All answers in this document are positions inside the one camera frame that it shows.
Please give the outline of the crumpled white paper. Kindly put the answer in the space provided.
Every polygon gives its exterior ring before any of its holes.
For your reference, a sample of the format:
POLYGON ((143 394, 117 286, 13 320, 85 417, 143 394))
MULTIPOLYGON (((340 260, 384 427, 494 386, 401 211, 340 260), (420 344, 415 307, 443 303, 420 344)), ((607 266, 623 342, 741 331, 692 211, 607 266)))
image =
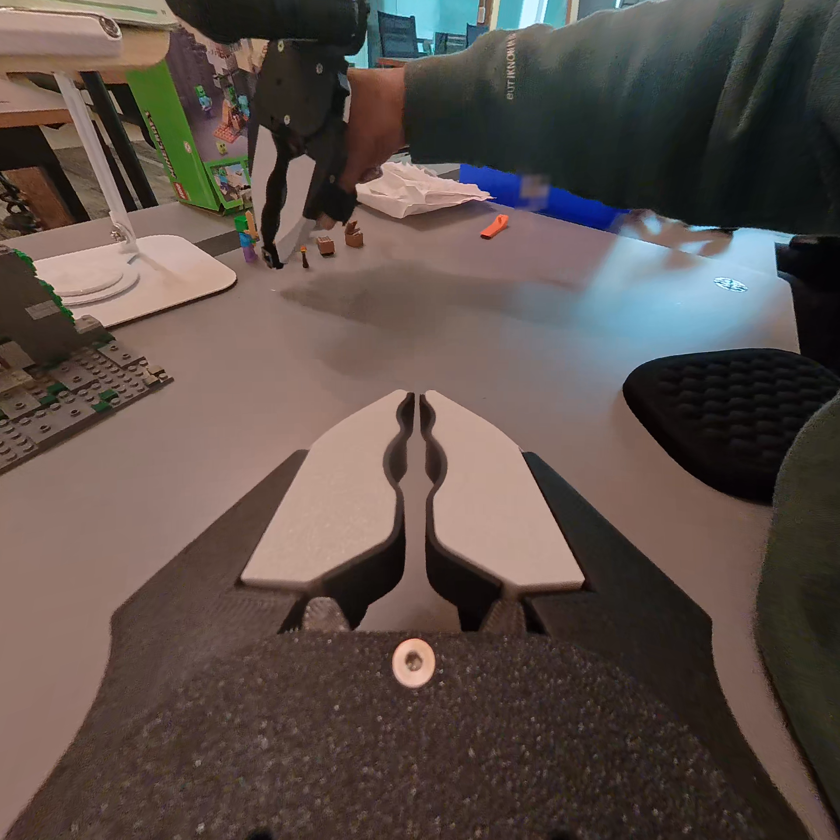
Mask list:
POLYGON ((374 180, 356 187, 361 205, 394 219, 427 214, 466 203, 483 203, 492 195, 477 185, 438 176, 422 166, 388 161, 374 180))

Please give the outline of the blue plastic bin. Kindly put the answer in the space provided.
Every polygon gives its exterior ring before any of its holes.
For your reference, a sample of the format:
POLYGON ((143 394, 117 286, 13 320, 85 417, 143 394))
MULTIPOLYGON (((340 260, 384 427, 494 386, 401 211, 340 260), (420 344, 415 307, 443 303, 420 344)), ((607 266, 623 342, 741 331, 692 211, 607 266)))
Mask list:
POLYGON ((458 179, 477 186, 490 200, 507 207, 598 230, 611 230, 628 213, 550 185, 536 175, 515 175, 489 167, 461 164, 458 179))

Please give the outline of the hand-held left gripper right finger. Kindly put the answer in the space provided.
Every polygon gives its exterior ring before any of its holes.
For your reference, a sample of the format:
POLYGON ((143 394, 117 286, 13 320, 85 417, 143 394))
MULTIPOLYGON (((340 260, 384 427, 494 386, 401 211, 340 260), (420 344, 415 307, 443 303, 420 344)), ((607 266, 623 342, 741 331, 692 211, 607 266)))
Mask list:
POLYGON ((476 631, 498 602, 585 588, 583 572, 521 447, 438 391, 420 397, 426 574, 476 631))

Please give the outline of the instruction booklet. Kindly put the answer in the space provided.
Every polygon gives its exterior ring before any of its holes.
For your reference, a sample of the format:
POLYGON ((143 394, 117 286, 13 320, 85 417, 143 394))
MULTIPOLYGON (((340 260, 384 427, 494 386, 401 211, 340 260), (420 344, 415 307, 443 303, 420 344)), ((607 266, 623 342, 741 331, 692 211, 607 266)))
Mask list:
POLYGON ((166 1, 103 1, 106 15, 120 24, 145 28, 177 28, 180 22, 166 1))

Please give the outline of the brown wooden top table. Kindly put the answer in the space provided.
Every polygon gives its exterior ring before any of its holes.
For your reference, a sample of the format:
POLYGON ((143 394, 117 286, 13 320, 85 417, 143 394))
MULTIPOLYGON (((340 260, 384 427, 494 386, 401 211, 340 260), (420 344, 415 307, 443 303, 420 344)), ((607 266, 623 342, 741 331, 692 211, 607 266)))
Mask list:
MULTIPOLYGON (((127 209, 141 204, 117 151, 77 78, 93 118, 98 139, 108 148, 108 164, 127 209)), ((126 84, 106 85, 112 104, 142 167, 158 205, 173 203, 175 194, 126 84)), ((2 238, 39 233, 109 215, 106 199, 92 170, 69 111, 53 77, 45 74, 2 75, 2 238)))

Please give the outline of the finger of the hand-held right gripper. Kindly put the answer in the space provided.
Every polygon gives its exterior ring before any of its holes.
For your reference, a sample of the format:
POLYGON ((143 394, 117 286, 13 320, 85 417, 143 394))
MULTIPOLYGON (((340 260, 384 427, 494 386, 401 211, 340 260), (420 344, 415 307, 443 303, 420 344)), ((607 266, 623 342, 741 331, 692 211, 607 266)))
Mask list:
POLYGON ((280 229, 280 215, 287 201, 288 167, 293 160, 293 140, 261 140, 259 173, 265 184, 259 192, 259 236, 262 245, 273 244, 280 229))
POLYGON ((280 263, 285 265, 305 243, 322 213, 322 177, 315 163, 286 163, 282 175, 280 263))

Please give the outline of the white reading stand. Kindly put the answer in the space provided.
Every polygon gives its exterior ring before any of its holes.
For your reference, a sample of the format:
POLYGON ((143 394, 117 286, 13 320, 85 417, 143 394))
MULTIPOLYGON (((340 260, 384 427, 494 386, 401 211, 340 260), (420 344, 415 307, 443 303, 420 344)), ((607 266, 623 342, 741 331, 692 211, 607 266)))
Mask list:
POLYGON ((2 72, 46 72, 56 80, 106 199, 114 240, 35 262, 77 317, 118 327, 231 288, 235 272, 187 239, 138 238, 75 77, 83 71, 133 70, 157 64, 175 20, 162 28, 121 24, 104 8, 23 8, 2 2, 2 72))

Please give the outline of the green toy set box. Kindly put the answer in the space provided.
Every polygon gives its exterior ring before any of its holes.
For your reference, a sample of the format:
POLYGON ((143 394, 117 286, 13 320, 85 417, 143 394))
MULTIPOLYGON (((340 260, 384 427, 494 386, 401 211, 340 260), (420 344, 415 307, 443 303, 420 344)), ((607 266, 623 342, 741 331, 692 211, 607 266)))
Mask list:
POLYGON ((250 207, 251 101, 267 42, 220 45, 184 27, 165 57, 126 74, 177 200, 219 214, 250 207))

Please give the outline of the black office chair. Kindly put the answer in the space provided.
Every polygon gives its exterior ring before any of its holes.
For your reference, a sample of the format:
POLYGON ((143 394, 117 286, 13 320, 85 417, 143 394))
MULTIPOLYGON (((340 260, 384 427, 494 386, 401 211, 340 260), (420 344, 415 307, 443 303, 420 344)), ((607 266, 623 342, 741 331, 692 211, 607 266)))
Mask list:
POLYGON ((489 32, 489 27, 479 24, 468 24, 464 34, 435 31, 434 55, 452 55, 472 46, 476 40, 489 32))
POLYGON ((381 58, 415 60, 433 54, 431 41, 417 35, 416 18, 377 12, 381 58))

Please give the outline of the green hoodie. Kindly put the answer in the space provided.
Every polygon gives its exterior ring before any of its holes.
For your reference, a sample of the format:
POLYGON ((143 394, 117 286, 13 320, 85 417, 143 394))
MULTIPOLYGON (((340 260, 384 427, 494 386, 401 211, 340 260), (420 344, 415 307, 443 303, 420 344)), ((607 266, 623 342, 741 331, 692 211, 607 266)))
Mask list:
POLYGON ((772 508, 755 637, 794 740, 838 823, 838 395, 795 437, 772 508))

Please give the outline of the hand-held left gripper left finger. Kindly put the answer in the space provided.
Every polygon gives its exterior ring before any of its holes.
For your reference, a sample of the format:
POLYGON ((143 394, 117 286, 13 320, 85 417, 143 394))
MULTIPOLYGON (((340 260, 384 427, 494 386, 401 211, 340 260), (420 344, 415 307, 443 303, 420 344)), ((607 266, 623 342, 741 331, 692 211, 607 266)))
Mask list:
POLYGON ((240 575, 251 589, 292 595, 282 626, 332 599, 350 627, 399 584, 405 570, 400 481, 415 394, 393 391, 347 416, 305 454, 240 575))

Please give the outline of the person's right hand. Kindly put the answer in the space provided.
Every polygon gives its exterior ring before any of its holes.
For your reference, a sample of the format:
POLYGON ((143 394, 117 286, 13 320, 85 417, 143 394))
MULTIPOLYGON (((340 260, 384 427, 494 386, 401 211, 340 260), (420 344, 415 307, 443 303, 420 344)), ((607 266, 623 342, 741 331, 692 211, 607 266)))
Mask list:
POLYGON ((378 177, 382 164, 405 144, 403 127, 405 68, 351 69, 350 111, 346 124, 346 165, 341 188, 378 177))

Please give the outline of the grey desk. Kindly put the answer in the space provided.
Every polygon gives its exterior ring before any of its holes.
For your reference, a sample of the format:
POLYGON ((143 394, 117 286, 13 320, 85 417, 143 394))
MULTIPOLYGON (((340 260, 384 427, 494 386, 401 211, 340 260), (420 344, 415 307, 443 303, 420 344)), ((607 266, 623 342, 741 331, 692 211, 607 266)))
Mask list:
POLYGON ((712 258, 488 206, 396 222, 310 269, 222 255, 237 284, 114 336, 173 383, 2 476, 2 834, 74 738, 112 613, 299 449, 395 389, 436 390, 539 455, 713 622, 744 737, 813 837, 833 819, 753 643, 770 510, 680 468, 622 385, 654 358, 796 351, 791 292, 734 243, 712 258))

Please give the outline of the dark grey brick building model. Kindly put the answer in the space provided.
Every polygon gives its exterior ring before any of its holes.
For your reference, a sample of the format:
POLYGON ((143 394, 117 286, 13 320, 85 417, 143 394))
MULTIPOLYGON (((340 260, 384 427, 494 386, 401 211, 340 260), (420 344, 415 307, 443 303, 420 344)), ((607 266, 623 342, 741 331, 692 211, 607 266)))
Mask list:
POLYGON ((2 245, 2 475, 172 382, 99 320, 74 316, 27 254, 2 245))

